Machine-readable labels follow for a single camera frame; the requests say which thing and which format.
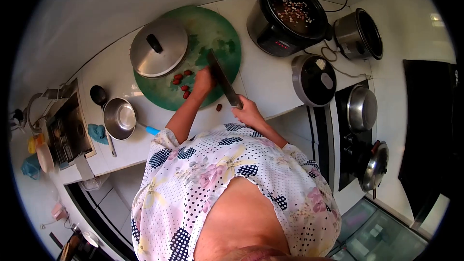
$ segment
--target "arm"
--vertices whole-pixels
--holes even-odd
[[[243,102],[243,109],[232,108],[232,113],[235,118],[240,122],[251,126],[254,130],[261,133],[264,137],[274,142],[280,148],[287,145],[287,140],[280,136],[269,124],[264,121],[263,116],[258,111],[256,103],[249,100],[247,97],[239,95],[240,100]]]
[[[166,128],[174,133],[179,144],[182,144],[189,137],[190,128],[192,128],[198,109],[213,87],[214,82],[209,67],[196,73],[194,90],[166,124]]]

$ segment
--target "cleaver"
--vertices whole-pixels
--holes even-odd
[[[237,94],[235,94],[232,85],[225,76],[224,71],[219,65],[219,62],[212,49],[209,50],[208,55],[206,55],[206,59],[209,63],[209,69],[211,71],[212,77],[216,79],[217,83],[221,86],[225,97],[229,100],[231,106],[243,109],[243,103],[240,101],[240,98],[237,96]]]

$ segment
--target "floral blouse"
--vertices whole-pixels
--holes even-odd
[[[293,256],[325,256],[341,218],[319,166],[297,147],[280,149],[234,123],[179,145],[169,129],[151,142],[132,203],[132,243],[140,260],[193,261],[206,216],[234,177],[256,184],[274,206]]]

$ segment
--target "black induction cooktop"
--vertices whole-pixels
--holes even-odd
[[[361,84],[364,87],[369,88],[368,80],[364,80],[357,84]],[[335,93],[335,104],[337,106],[338,116],[338,130],[340,132],[340,183],[338,186],[339,191],[356,179],[356,176],[354,175],[356,162],[347,152],[345,152],[345,149],[349,148],[352,145],[352,141],[349,141],[349,139],[354,138],[356,142],[366,144],[372,143],[372,129],[362,133],[353,133],[348,127],[348,98],[351,93],[351,90],[357,84],[346,87],[345,89],[339,90]]]

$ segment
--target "round cutting board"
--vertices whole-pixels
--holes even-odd
[[[239,36],[229,21],[217,12],[196,6],[174,9],[162,17],[176,18],[183,23],[188,34],[187,55],[177,69],[163,78],[148,79],[134,71],[137,85],[145,97],[161,108],[176,111],[185,102],[181,87],[187,85],[189,91],[192,91],[196,72],[208,65],[206,55],[209,49],[214,50],[230,83],[235,80],[242,53]],[[172,84],[174,75],[183,75],[185,70],[191,70],[192,75],[184,76],[180,85]],[[223,90],[217,85],[201,107],[215,102],[223,94]]]

